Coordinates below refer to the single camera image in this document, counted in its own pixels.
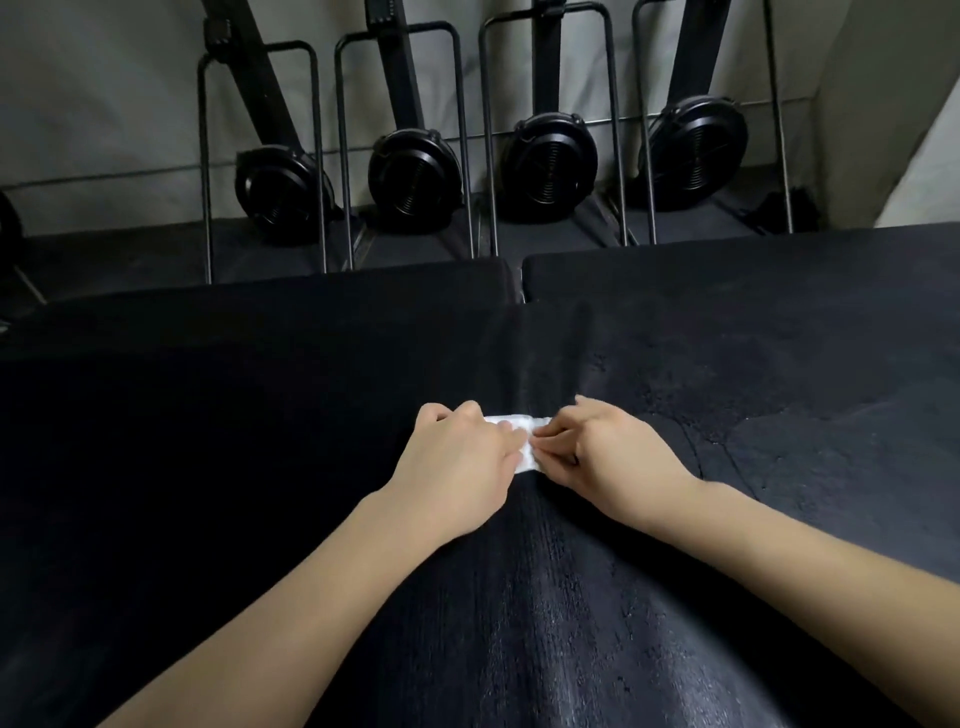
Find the white cloth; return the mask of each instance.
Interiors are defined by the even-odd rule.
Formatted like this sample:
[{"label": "white cloth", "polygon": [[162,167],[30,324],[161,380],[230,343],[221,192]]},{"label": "white cloth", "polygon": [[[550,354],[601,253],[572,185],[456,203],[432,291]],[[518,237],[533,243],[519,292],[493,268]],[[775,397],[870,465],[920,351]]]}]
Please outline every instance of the white cloth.
[{"label": "white cloth", "polygon": [[[514,429],[525,429],[527,432],[533,432],[537,427],[541,427],[550,422],[549,417],[537,418],[530,417],[529,415],[496,415],[494,417],[485,417],[484,419],[495,425],[496,423],[508,422],[514,426]],[[540,466],[538,466],[537,461],[534,460],[534,453],[530,449],[529,442],[524,444],[520,454],[523,455],[523,459],[520,460],[520,464],[516,466],[514,474],[540,470]]]}]

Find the black floor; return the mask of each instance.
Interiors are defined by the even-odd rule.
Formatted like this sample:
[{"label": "black floor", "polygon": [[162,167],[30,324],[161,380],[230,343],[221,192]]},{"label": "black floor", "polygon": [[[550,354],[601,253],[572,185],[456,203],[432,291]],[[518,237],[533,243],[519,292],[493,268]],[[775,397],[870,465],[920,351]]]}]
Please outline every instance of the black floor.
[{"label": "black floor", "polygon": [[[755,234],[728,210],[756,207],[776,188],[772,168],[749,168],[715,199],[684,212],[658,215],[661,243],[717,239]],[[473,228],[480,255],[491,249],[490,220],[477,198]],[[628,226],[637,243],[647,242],[646,213],[628,210]],[[451,227],[437,235],[374,234],[359,220],[353,235],[356,265],[382,268],[408,263],[452,260],[469,255],[467,220],[461,212]],[[618,245],[613,213],[599,196],[584,202],[570,219],[545,226],[498,226],[499,252],[520,277],[528,255],[571,252]],[[317,247],[272,248],[262,244],[250,221],[218,220],[214,228],[218,282],[309,276],[319,273]],[[328,236],[331,269],[342,268],[346,234],[342,221],[331,224]],[[126,231],[82,232],[39,237],[20,269],[47,300],[62,301],[119,291],[195,286],[204,282],[204,232],[200,223]],[[17,276],[0,279],[0,321],[29,314],[39,305]]]}]

